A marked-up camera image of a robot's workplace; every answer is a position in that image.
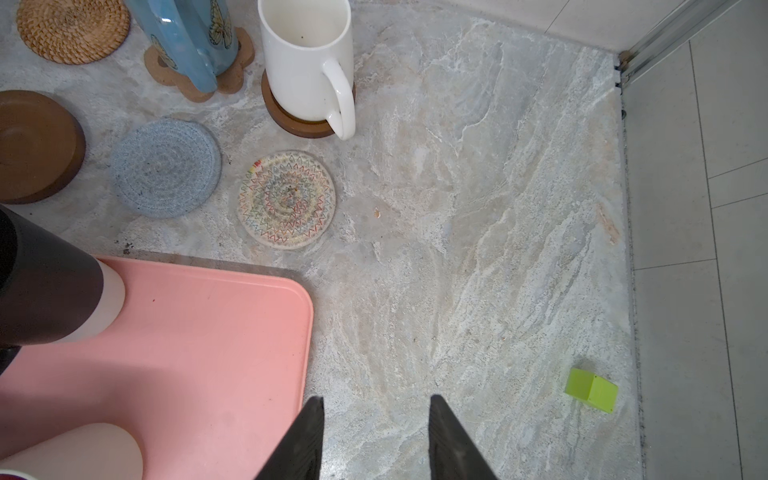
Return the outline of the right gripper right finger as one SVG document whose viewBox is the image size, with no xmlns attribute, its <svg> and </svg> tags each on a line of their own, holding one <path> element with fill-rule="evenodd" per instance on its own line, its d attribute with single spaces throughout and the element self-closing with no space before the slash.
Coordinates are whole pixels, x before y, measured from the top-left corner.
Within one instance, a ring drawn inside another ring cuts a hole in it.
<svg viewBox="0 0 768 480">
<path fill-rule="evenodd" d="M 438 394 L 430 398 L 428 437 L 432 480 L 497 479 L 446 400 Z"/>
</svg>

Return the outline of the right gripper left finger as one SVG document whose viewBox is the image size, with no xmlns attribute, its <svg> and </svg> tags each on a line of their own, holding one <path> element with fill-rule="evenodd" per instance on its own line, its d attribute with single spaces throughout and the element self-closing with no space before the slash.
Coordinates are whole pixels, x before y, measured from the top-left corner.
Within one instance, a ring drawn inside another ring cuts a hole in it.
<svg viewBox="0 0 768 480">
<path fill-rule="evenodd" d="M 256 476 L 256 480 L 318 480 L 322 464 L 324 427 L 323 398 L 312 396 L 292 422 Z"/>
</svg>

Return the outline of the white mug red inside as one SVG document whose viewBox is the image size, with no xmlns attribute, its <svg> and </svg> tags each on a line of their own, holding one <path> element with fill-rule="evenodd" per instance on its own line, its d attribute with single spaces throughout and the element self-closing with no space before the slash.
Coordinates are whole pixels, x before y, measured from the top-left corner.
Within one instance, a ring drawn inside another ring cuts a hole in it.
<svg viewBox="0 0 768 480">
<path fill-rule="evenodd" d="M 3 479 L 141 479 L 140 447 L 108 423 L 78 427 L 1 461 Z"/>
</svg>

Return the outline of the multicolour woven round coaster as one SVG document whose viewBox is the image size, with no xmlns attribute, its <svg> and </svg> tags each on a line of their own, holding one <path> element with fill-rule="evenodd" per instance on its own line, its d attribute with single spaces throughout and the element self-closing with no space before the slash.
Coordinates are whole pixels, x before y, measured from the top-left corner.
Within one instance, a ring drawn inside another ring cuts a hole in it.
<svg viewBox="0 0 768 480">
<path fill-rule="evenodd" d="M 256 160 L 238 188 L 236 213 L 258 243 L 295 250 L 318 240 L 336 209 L 332 177 L 305 151 L 283 150 Z"/>
</svg>

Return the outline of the black mug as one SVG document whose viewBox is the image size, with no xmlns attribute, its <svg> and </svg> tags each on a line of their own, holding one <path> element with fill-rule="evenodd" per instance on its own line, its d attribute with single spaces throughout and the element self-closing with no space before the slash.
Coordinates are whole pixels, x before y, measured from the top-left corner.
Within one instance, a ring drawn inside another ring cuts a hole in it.
<svg viewBox="0 0 768 480">
<path fill-rule="evenodd" d="M 113 268 L 1 208 L 2 370 L 25 346 L 104 332 L 125 298 L 125 283 Z"/>
</svg>

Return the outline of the grey-blue woven round coaster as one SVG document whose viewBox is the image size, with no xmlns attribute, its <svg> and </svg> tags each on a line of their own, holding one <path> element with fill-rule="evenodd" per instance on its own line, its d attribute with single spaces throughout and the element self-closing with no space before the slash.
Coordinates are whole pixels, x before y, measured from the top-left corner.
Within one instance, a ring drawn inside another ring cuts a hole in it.
<svg viewBox="0 0 768 480">
<path fill-rule="evenodd" d="M 117 198 L 157 219 L 185 215 L 203 205 L 218 185 L 222 158 L 204 126 L 163 118 L 126 135 L 112 150 L 110 180 Z"/>
</svg>

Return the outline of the paw shaped cork coaster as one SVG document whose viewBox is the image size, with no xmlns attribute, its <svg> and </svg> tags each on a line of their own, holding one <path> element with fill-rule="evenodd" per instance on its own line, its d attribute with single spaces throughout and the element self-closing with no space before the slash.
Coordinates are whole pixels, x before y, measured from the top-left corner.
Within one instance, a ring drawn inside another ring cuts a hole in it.
<svg viewBox="0 0 768 480">
<path fill-rule="evenodd" d="M 244 83 L 244 70 L 255 58 L 255 51 L 250 35 L 243 28 L 236 27 L 238 40 L 238 53 L 234 63 L 217 77 L 217 91 L 222 94 L 235 94 L 239 92 Z M 144 65 L 149 75 L 159 84 L 175 87 L 187 100 L 202 103 L 209 100 L 214 93 L 199 91 L 184 75 L 179 74 L 168 66 L 158 50 L 149 47 L 143 56 Z"/>
</svg>

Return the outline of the dark brown wooden coaster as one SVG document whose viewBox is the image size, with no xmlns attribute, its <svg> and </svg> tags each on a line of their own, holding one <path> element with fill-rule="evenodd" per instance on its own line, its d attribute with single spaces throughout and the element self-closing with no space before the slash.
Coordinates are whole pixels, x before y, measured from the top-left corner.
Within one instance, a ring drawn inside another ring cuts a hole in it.
<svg viewBox="0 0 768 480">
<path fill-rule="evenodd" d="M 29 204 L 65 188 L 86 153 L 84 132 L 62 105 L 27 90 L 1 93 L 1 202 Z"/>
</svg>

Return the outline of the yellow inside mug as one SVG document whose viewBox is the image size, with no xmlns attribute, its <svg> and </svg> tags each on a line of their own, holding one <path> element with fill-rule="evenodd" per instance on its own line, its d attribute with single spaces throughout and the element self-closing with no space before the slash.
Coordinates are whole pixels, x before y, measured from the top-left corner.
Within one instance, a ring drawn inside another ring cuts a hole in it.
<svg viewBox="0 0 768 480">
<path fill-rule="evenodd" d="M 134 19 L 169 65 L 201 92 L 235 61 L 238 41 L 225 0 L 126 0 Z"/>
</svg>

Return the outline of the woven rattan round coaster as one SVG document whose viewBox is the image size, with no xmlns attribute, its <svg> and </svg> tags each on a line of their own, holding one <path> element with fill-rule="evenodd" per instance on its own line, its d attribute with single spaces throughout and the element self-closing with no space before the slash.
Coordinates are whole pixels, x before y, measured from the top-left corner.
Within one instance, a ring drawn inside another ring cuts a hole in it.
<svg viewBox="0 0 768 480">
<path fill-rule="evenodd" d="M 84 65 L 117 50 L 130 31 L 121 0 L 23 0 L 16 26 L 24 44 L 59 64 Z"/>
</svg>

